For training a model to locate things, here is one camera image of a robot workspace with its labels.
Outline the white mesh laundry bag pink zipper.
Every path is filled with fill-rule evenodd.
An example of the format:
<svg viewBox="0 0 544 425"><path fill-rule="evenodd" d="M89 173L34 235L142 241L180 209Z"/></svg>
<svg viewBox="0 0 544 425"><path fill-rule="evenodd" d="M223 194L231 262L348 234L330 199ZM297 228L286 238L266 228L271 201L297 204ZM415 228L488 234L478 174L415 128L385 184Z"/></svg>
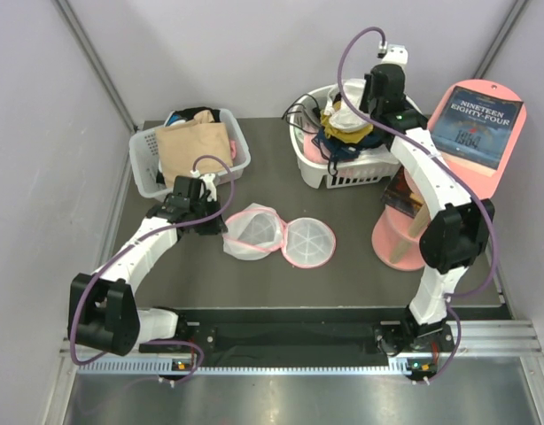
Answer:
<svg viewBox="0 0 544 425"><path fill-rule="evenodd" d="M336 250L336 237L324 222L303 217L283 220L271 207L253 203L226 221L223 250L230 256L255 261L279 251L294 267L326 264Z"/></svg>

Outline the white bra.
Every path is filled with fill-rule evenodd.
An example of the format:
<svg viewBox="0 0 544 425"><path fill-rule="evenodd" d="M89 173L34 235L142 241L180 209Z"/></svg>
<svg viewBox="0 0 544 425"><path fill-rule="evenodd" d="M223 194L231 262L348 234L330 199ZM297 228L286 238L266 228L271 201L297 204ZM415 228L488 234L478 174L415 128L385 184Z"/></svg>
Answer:
<svg viewBox="0 0 544 425"><path fill-rule="evenodd" d="M343 80L343 93L355 109L361 105L366 81L363 79ZM352 133L368 126L368 122L357 115L343 99L338 85L327 93L326 105L322 112L322 124Z"/></svg>

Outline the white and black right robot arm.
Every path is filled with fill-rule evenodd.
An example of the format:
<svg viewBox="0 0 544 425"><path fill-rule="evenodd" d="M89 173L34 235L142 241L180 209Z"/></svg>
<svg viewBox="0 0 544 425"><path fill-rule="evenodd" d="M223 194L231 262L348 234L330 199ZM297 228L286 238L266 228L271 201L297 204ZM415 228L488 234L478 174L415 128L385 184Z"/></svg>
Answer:
<svg viewBox="0 0 544 425"><path fill-rule="evenodd" d="M427 119L407 105L402 67L377 65L365 79L360 109L376 121L377 133L423 200L413 220L386 207L372 233L375 253L387 266L424 271L399 325L377 335L379 349L395 356L406 348L420 351L442 333L448 300L486 247L494 208L455 179Z"/></svg>

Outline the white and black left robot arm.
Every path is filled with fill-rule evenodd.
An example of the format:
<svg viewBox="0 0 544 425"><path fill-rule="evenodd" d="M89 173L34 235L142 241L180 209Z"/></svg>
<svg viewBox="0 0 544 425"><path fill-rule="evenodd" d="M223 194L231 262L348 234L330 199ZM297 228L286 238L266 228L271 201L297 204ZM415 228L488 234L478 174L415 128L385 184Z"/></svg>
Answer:
<svg viewBox="0 0 544 425"><path fill-rule="evenodd" d="M155 340L174 352L187 345L190 331L176 310L140 309L135 294L156 262L184 234L225 232L215 179L215 174L198 172L177 178L165 200L148 211L135 234L109 261L92 274L75 276L67 325L72 347L124 356Z"/></svg>

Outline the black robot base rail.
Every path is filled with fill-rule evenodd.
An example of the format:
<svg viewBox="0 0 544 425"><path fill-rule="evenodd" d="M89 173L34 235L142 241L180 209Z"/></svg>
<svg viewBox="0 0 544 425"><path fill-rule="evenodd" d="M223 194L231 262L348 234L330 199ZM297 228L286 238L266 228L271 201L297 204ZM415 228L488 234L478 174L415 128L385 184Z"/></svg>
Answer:
<svg viewBox="0 0 544 425"><path fill-rule="evenodd" d="M419 353L436 359L454 347L451 328L414 338L403 307L180 309L177 339L192 342L206 367L385 366Z"/></svg>

